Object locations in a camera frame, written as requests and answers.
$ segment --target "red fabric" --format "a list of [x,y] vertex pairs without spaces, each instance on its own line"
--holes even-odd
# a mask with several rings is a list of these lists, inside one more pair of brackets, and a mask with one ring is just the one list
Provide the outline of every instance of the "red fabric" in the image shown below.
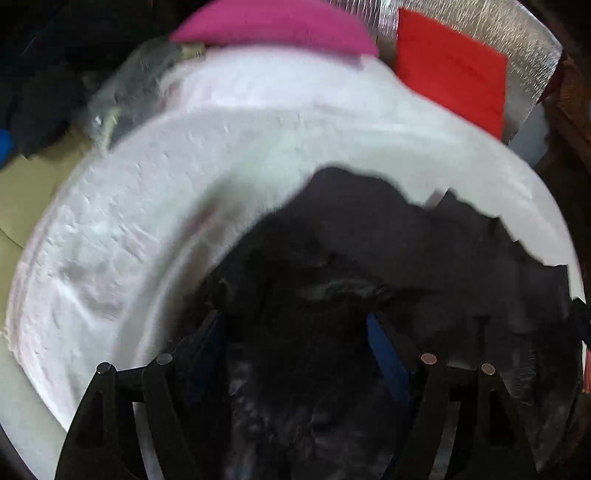
[[408,87],[501,138],[507,57],[405,9],[396,50],[395,72]]
[[591,392],[591,350],[586,351],[585,374],[583,378],[583,391]]

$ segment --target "black fabric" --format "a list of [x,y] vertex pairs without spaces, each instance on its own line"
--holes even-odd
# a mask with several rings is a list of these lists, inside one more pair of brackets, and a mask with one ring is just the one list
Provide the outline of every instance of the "black fabric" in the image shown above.
[[178,337],[209,306],[225,315],[227,479],[379,478],[408,412],[369,351],[371,312],[440,361],[495,365],[542,467],[581,386],[568,287],[566,267],[541,265],[451,193],[425,210],[383,180],[328,168],[209,275]]
[[42,2],[14,28],[2,45],[0,128],[12,134],[19,153],[37,151],[63,132],[84,105],[82,72],[113,70],[135,47],[174,27],[152,4]]

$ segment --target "pink cushion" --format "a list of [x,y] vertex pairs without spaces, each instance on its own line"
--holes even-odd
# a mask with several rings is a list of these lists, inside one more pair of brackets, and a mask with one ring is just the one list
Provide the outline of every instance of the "pink cushion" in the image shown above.
[[365,26],[322,0],[215,0],[170,36],[177,43],[280,43],[378,56]]

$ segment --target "silver reflective material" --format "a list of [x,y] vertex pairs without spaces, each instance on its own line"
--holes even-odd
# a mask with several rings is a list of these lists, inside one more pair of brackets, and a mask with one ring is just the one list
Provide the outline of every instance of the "silver reflective material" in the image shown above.
[[380,39],[396,39],[398,8],[420,12],[490,45],[509,59],[503,140],[509,142],[540,99],[562,46],[517,0],[329,0],[358,15]]

